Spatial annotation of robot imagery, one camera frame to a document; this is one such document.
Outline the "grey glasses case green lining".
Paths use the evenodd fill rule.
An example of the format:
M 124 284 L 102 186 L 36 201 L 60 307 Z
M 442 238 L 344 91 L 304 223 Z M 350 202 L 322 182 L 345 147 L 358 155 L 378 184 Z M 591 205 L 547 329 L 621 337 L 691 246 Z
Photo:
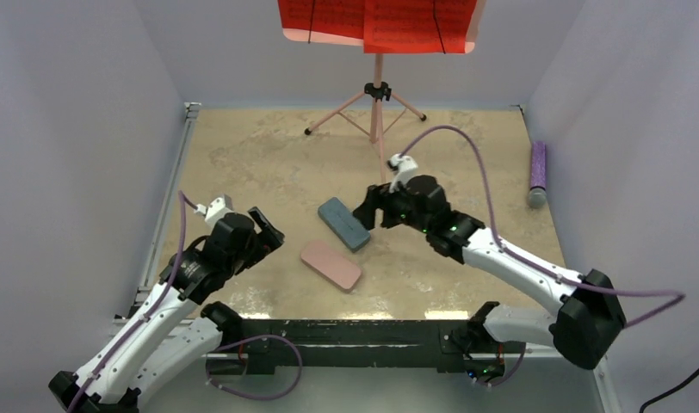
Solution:
M 353 253 L 361 250 L 371 239 L 370 232 L 337 197 L 321 204 L 318 216 Z

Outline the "pink glasses case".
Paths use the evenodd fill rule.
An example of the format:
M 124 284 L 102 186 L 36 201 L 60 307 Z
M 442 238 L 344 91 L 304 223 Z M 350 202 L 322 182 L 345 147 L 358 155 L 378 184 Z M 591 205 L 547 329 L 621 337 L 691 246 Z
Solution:
M 310 241 L 300 252 L 302 262 L 344 292 L 354 289 L 362 269 L 320 240 Z

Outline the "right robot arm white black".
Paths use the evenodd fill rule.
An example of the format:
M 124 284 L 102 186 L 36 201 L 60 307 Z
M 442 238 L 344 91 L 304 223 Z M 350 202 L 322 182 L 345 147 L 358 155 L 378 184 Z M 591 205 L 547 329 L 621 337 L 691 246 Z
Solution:
M 627 324 L 611 279 L 558 267 L 498 238 L 481 220 L 455 210 L 433 176 L 420 175 L 394 188 L 371 185 L 353 216 L 367 229 L 407 225 L 425 235 L 441 256 L 481 269 L 525 293 L 543 308 L 541 316 L 515 317 L 497 305 L 470 323 L 467 337 L 477 349 L 498 342 L 529 342 L 555 348 L 576 367 L 592 370 Z

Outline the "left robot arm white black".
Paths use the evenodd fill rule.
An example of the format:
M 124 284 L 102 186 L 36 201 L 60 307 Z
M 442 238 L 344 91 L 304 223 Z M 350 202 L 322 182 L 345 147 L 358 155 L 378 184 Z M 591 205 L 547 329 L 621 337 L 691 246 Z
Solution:
M 234 350 L 242 318 L 227 305 L 206 305 L 175 338 L 170 333 L 227 280 L 279 249 L 284 235 L 256 208 L 236 213 L 219 197 L 194 207 L 211 232 L 169 261 L 159 282 L 110 342 L 76 372 L 48 387 L 67 412 L 138 412 L 203 354 Z

